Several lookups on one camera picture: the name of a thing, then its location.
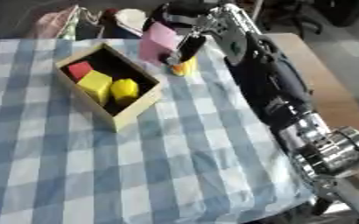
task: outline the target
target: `yellow ball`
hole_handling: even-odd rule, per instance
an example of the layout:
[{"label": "yellow ball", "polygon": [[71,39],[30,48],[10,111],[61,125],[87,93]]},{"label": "yellow ball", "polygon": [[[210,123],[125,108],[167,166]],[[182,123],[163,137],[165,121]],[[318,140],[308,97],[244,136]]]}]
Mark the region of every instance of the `yellow ball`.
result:
[{"label": "yellow ball", "polygon": [[111,93],[116,102],[127,105],[134,102],[138,97],[138,85],[132,79],[116,80],[111,85]]}]

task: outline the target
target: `wooden table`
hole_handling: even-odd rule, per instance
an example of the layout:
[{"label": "wooden table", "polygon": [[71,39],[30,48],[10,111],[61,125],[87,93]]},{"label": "wooden table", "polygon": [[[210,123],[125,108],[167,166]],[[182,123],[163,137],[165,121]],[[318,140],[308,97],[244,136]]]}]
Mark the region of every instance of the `wooden table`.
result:
[{"label": "wooden table", "polygon": [[314,55],[312,50],[292,33],[268,34],[302,74],[314,91],[313,102],[331,127],[352,126],[359,130],[359,105],[352,94]]}]

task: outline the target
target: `white object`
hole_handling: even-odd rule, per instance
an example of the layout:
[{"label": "white object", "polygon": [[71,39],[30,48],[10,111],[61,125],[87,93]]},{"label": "white object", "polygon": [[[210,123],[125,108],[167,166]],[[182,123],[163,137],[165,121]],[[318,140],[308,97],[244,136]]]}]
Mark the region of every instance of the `white object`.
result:
[{"label": "white object", "polygon": [[141,10],[124,9],[116,13],[118,25],[138,36],[143,34],[143,24],[145,20],[145,12]]}]

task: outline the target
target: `table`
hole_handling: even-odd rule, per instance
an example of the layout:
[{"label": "table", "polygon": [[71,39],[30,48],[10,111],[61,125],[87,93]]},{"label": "table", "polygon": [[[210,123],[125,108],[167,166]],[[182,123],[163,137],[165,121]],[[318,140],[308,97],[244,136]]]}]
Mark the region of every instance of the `table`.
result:
[{"label": "table", "polygon": [[309,196],[210,40],[195,75],[137,60],[163,98],[117,134],[56,80],[101,40],[0,40],[0,223],[237,223]]},{"label": "table", "polygon": [[313,90],[314,105],[327,125],[331,128],[352,126],[359,130],[358,103],[303,40],[292,33],[268,36],[285,52]]}]

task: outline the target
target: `wooden box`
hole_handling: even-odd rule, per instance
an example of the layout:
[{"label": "wooden box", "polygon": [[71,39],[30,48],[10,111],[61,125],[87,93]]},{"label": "wooden box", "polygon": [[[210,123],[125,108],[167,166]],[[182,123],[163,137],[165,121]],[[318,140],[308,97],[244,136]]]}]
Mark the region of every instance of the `wooden box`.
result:
[{"label": "wooden box", "polygon": [[[139,86],[139,97],[129,106],[124,107],[116,103],[113,96],[110,96],[108,103],[102,107],[84,92],[70,75],[67,67],[83,60],[94,68],[94,70],[107,74],[113,81],[125,78],[133,79]],[[86,51],[77,52],[74,55],[63,59],[55,66],[58,70],[60,81],[75,93],[96,115],[110,125],[114,131],[119,131],[128,123],[134,122],[137,116],[148,109],[160,97],[160,83],[149,75],[143,68],[131,62],[111,46],[101,43]]]}]

